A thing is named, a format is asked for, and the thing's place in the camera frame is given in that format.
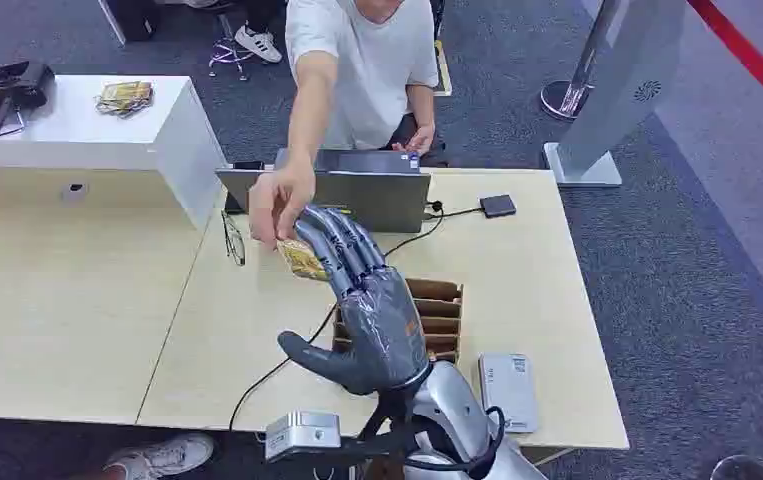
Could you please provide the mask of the person's left hand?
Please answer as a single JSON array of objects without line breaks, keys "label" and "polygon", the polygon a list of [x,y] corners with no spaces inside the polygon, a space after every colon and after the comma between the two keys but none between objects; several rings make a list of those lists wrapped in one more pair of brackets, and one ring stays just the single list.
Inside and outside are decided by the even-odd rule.
[{"label": "person's left hand", "polygon": [[436,127],[434,124],[401,124],[392,135],[389,148],[408,154],[426,155],[432,148]]}]

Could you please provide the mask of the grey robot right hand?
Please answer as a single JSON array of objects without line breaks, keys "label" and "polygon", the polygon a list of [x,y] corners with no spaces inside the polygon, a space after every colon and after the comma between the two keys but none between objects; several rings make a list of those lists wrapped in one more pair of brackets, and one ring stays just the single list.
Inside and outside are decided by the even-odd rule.
[{"label": "grey robot right hand", "polygon": [[294,223],[333,290],[351,340],[338,353],[291,331],[278,336],[287,357],[355,395],[401,388],[429,367],[423,329],[409,287],[386,263],[367,230],[337,210],[308,205]]}]

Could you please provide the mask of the person's right hand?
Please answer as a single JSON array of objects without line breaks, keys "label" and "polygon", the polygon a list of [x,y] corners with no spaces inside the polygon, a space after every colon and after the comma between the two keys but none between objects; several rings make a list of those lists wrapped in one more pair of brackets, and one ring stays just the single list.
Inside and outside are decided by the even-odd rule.
[{"label": "person's right hand", "polygon": [[261,174],[248,193],[250,232],[270,250],[295,236],[294,224],[315,194],[311,163],[290,163]]}]

